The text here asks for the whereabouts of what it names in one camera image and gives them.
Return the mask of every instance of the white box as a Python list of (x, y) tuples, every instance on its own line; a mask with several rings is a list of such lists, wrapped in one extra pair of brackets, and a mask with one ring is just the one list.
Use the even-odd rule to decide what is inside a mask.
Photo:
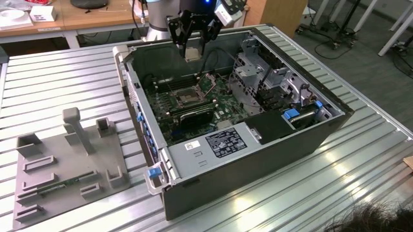
[(24, 12), (24, 16), (21, 18), (13, 19), (13, 20), (4, 20), (0, 19), (0, 30), (9, 30), (22, 27), (32, 26), (32, 20), (28, 16), (28, 13)]
[(53, 6), (33, 6), (30, 18), (34, 22), (52, 22), (56, 20), (56, 10)]
[(302, 12), (299, 24), (304, 24), (308, 26), (311, 24), (311, 17), (315, 17), (315, 11), (306, 6)]

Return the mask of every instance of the gray post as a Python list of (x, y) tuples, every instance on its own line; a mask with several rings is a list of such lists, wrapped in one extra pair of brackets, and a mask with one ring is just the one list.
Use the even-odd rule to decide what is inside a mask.
[(80, 112), (76, 107), (63, 110), (63, 121), (72, 125), (85, 152), (88, 153), (88, 155), (92, 154), (95, 152), (95, 149), (92, 147), (88, 135), (85, 134), (80, 125)]

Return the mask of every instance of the aluminum table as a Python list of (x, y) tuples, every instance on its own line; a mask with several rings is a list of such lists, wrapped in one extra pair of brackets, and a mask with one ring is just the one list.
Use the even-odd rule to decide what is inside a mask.
[(141, 176), (145, 162), (116, 78), (112, 47), (10, 57), (1, 68), (0, 232), (12, 230), (16, 136), (64, 132), (60, 111), (81, 125), (116, 122), (132, 187), (22, 231), (311, 231), (358, 202), (413, 200), (411, 132), (274, 27), (256, 26), (355, 110), (315, 152), (172, 221)]

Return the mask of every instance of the blue tab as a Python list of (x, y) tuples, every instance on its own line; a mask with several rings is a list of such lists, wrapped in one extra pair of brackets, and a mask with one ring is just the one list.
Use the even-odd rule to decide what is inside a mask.
[(141, 112), (139, 112), (139, 113), (137, 113), (137, 117), (136, 117), (136, 119), (137, 119), (137, 122), (143, 121), (143, 115), (141, 115)]
[(149, 175), (151, 179), (153, 179), (155, 177), (160, 176), (161, 175), (160, 168), (148, 169), (148, 175)]
[(318, 108), (320, 108), (320, 107), (322, 107), (322, 102), (320, 102), (320, 101), (315, 101), (315, 106), (316, 106)]
[(298, 113), (296, 109), (286, 110), (284, 113), (283, 113), (283, 116), (287, 120), (296, 117), (298, 115), (299, 115), (299, 113)]

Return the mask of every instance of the wheel caster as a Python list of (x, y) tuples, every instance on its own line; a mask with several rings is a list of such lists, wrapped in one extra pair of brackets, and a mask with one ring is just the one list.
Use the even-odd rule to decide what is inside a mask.
[(300, 35), (302, 32), (303, 32), (303, 29), (302, 29), (302, 27), (299, 27), (299, 28), (295, 30), (295, 33), (296, 33), (298, 35)]

